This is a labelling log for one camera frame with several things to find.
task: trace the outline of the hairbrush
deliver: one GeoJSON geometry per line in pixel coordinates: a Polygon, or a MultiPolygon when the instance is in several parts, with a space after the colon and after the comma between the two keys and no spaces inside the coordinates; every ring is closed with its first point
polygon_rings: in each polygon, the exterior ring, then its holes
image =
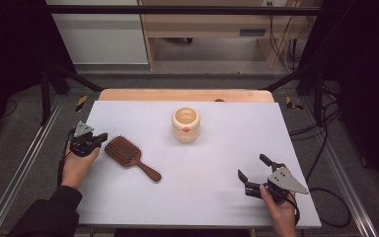
{"type": "Polygon", "coordinates": [[[157,171],[153,170],[140,161],[140,148],[138,148],[138,146],[136,146],[134,143],[122,135],[116,136],[111,141],[109,141],[109,143],[106,145],[105,151],[123,167],[136,165],[140,167],[140,169],[155,182],[160,181],[162,178],[162,176],[157,171]]]}

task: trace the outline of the person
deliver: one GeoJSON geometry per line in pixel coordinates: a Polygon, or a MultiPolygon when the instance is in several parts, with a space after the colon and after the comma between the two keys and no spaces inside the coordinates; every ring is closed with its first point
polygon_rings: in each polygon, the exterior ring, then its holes
{"type": "Polygon", "coordinates": [[[79,157],[67,148],[61,185],[49,200],[36,200],[8,236],[73,236],[79,221],[76,208],[82,199],[79,188],[99,153],[97,147],[90,155],[79,157]]]}
{"type": "MultiPolygon", "coordinates": [[[[270,213],[272,228],[278,237],[297,236],[295,233],[295,209],[294,206],[287,201],[276,204],[271,194],[266,190],[266,187],[261,185],[261,196],[270,213]]],[[[291,192],[289,199],[294,201],[295,192],[291,192]]]]}
{"type": "MultiPolygon", "coordinates": [[[[61,185],[49,200],[36,200],[14,225],[8,237],[73,236],[79,221],[76,208],[82,199],[79,188],[99,153],[100,148],[97,147],[90,155],[79,157],[67,149],[61,185]]],[[[278,237],[296,236],[294,207],[288,202],[276,204],[264,186],[261,186],[261,195],[269,210],[275,234],[278,237]]]]}

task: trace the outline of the hand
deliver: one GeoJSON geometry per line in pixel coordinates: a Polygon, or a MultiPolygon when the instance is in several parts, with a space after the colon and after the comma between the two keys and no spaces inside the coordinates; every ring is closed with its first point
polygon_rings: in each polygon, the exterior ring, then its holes
{"type": "MultiPolygon", "coordinates": [[[[272,228],[275,231],[276,236],[279,237],[291,237],[296,236],[295,233],[295,209],[288,201],[284,201],[282,204],[276,204],[272,195],[266,190],[263,185],[260,186],[261,196],[269,210],[272,228]]],[[[291,192],[288,195],[288,199],[294,202],[295,193],[291,192]]]]}
{"type": "Polygon", "coordinates": [[[68,186],[79,190],[83,179],[88,173],[92,162],[97,159],[100,147],[95,148],[90,155],[79,157],[70,150],[70,141],[67,143],[66,159],[63,167],[62,186],[68,186]]]}

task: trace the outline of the floor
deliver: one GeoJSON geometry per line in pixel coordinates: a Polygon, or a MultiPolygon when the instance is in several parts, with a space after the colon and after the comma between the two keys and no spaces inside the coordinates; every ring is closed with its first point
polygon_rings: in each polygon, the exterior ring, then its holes
{"type": "MultiPolygon", "coordinates": [[[[163,39],[158,46],[153,70],[144,65],[117,66],[116,69],[79,66],[78,69],[85,78],[102,87],[255,90],[281,79],[288,73],[288,69],[281,64],[278,64],[275,70],[269,71],[259,52],[260,49],[254,39],[194,39],[193,43],[186,43],[184,39],[163,39]]],[[[289,131],[313,123],[309,115],[310,110],[307,109],[310,107],[311,97],[298,97],[295,93],[297,83],[290,82],[272,92],[275,101],[280,104],[289,131]],[[305,110],[287,107],[287,97],[291,98],[294,106],[302,106],[305,110]]],[[[57,154],[63,142],[60,136],[64,136],[72,122],[86,119],[92,108],[92,102],[98,98],[98,93],[90,92],[76,82],[69,81],[69,85],[72,87],[69,96],[60,97],[52,94],[52,101],[60,105],[60,110],[50,131],[40,130],[39,87],[17,93],[8,102],[8,113],[14,111],[0,121],[0,198],[8,198],[11,205],[0,205],[2,235],[11,228],[33,200],[46,198],[52,193],[55,188],[54,167],[57,166],[57,154]],[[89,96],[89,103],[85,104],[80,113],[72,113],[78,98],[84,93],[89,96]],[[35,142],[37,133],[45,133],[45,141],[39,144],[40,150],[35,153],[29,150],[29,147],[35,142]],[[30,168],[24,171],[24,175],[20,175],[19,166],[27,163],[27,155],[33,157],[31,164],[28,164],[30,168]],[[19,176],[16,178],[21,179],[22,184],[19,186],[11,182],[17,174],[19,176]],[[18,194],[11,196],[6,193],[7,187],[12,189],[18,187],[18,194]]],[[[336,83],[327,82],[327,86],[335,91],[339,89],[336,83]]],[[[327,105],[333,99],[325,97],[324,103],[327,105]]],[[[336,107],[331,108],[329,113],[332,112],[338,115],[336,107]]],[[[322,145],[323,136],[315,135],[316,132],[316,129],[312,129],[309,133],[292,137],[295,152],[305,175],[310,171],[322,145]]],[[[360,165],[359,152],[341,119],[334,119],[331,122],[328,135],[327,149],[322,153],[322,158],[311,176],[309,187],[328,189],[343,199],[349,199],[352,204],[362,205],[364,212],[352,210],[354,213],[352,220],[343,228],[324,223],[321,229],[305,230],[304,235],[379,236],[379,174],[360,165]],[[339,180],[337,178],[339,174],[334,175],[334,172],[339,170],[337,164],[333,164],[334,154],[337,156],[336,160],[341,161],[341,171],[345,172],[346,179],[339,180]],[[352,193],[356,197],[345,194],[345,188],[342,187],[345,181],[351,183],[352,193]],[[374,232],[365,233],[368,230],[365,227],[368,226],[362,225],[361,219],[370,220],[370,227],[374,228],[374,232]]],[[[315,191],[312,196],[321,218],[338,225],[347,220],[348,212],[339,199],[320,190],[315,191]]],[[[78,234],[89,231],[89,228],[81,227],[78,229],[78,234]]],[[[94,231],[97,235],[110,236],[113,233],[112,230],[104,228],[94,231]]],[[[261,229],[257,235],[272,236],[273,233],[269,229],[261,229]]]]}

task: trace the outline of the cup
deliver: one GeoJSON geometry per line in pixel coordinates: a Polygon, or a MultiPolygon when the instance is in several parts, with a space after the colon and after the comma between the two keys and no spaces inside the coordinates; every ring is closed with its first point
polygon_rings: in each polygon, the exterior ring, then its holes
{"type": "Polygon", "coordinates": [[[172,133],[178,141],[189,143],[199,136],[200,115],[193,108],[180,108],[172,114],[172,133]]]}

